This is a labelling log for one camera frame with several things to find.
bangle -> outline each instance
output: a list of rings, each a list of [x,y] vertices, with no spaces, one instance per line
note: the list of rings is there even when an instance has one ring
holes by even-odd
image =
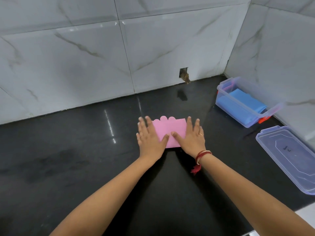
[[[201,165],[199,164],[199,160],[206,154],[211,154],[212,155],[212,152],[211,151],[201,151],[201,152],[199,152],[197,154],[197,156],[196,156],[196,165],[191,170],[191,173],[196,175],[196,173],[201,170]]]

hand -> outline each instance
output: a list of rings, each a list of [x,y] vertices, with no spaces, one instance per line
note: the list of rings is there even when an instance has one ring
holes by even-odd
[[[186,137],[182,138],[177,132],[171,132],[172,136],[178,141],[182,149],[193,158],[201,151],[205,151],[204,133],[200,126],[200,120],[197,119],[194,128],[192,128],[191,117],[187,118]]]
[[[139,117],[139,133],[137,133],[137,140],[140,147],[140,158],[147,159],[153,165],[158,159],[161,158],[165,150],[169,135],[166,134],[160,142],[155,132],[155,128],[153,126],[151,118],[146,116],[146,121],[148,127],[146,127],[144,119],[142,117]]]

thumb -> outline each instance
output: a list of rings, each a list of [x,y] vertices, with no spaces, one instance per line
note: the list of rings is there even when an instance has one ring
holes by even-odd
[[[165,147],[166,147],[166,144],[167,144],[167,142],[168,142],[168,139],[169,139],[169,135],[166,134],[166,135],[163,137],[162,141],[161,141],[161,143],[162,143]]]
[[[179,143],[179,145],[182,144],[183,138],[175,131],[171,132],[171,135],[175,138],[175,140]]]

forearm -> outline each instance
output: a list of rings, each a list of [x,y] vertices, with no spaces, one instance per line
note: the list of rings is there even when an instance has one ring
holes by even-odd
[[[261,236],[315,235],[292,210],[213,155],[207,154],[199,162]]]
[[[102,235],[136,183],[152,165],[152,162],[138,158],[77,206],[51,235]]]

blue fabric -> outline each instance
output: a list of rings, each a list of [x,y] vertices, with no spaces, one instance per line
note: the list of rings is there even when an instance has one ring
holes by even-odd
[[[253,109],[257,113],[261,113],[267,107],[262,102],[258,101],[257,99],[254,99],[249,94],[244,93],[240,89],[236,89],[229,94],[238,101],[242,102],[246,106]],[[228,112],[228,114],[233,116],[235,119],[237,119],[244,125],[247,125],[254,119],[257,119],[257,116],[249,113],[248,111],[240,107],[233,100],[229,99],[226,95],[220,97],[217,101],[219,105],[221,105],[223,109]]]

